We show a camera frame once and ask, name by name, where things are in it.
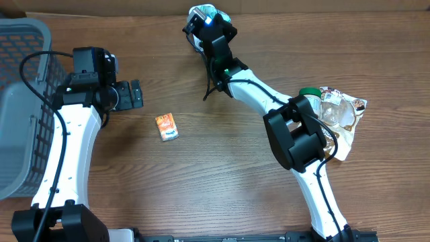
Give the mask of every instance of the brown tabletop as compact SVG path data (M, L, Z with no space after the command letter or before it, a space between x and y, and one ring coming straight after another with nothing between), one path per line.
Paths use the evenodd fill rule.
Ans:
M206 72L181 32L185 16L44 18L54 50L108 49L118 81L140 79L144 107L114 113L97 135L91 210L108 228L145 235L308 231L290 171L273 157L263 121L225 93L202 101ZM430 236L430 13L240 15L235 56L274 89L296 95L329 85L368 100L347 161L328 173L354 229L381 241ZM61 58L70 71L70 59ZM173 113L179 138L161 142L155 117ZM0 202L0 241L15 241Z

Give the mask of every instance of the basket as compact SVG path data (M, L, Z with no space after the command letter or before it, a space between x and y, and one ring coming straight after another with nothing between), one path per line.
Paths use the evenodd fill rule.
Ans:
M24 85L18 71L25 56L40 50L51 50L45 24L0 19L0 200L34 196L48 162L53 112ZM66 77L58 59L47 54L30 59L24 74L48 100Z

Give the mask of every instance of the green cap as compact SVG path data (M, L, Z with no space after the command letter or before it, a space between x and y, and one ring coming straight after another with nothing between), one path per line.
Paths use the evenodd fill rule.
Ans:
M310 95L315 95L319 98L321 98L321 91L318 88L315 87L305 87L302 88L299 92L299 95L306 95L306 94L310 94Z

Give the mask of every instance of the orange wrapper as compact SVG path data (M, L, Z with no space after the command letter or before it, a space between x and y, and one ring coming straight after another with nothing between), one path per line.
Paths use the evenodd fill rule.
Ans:
M155 118L163 141L172 140L179 136L172 113Z

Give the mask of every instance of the packaging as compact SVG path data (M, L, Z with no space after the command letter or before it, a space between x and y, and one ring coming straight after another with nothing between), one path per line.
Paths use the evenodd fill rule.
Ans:
M179 136L172 113L156 117L155 122L159 127L161 140L172 140Z
M367 101L351 97L331 87L320 87L322 120L337 137L339 148L335 158L344 161L351 150L357 123L366 110ZM325 151L333 153L335 143L331 135L322 130L327 140Z

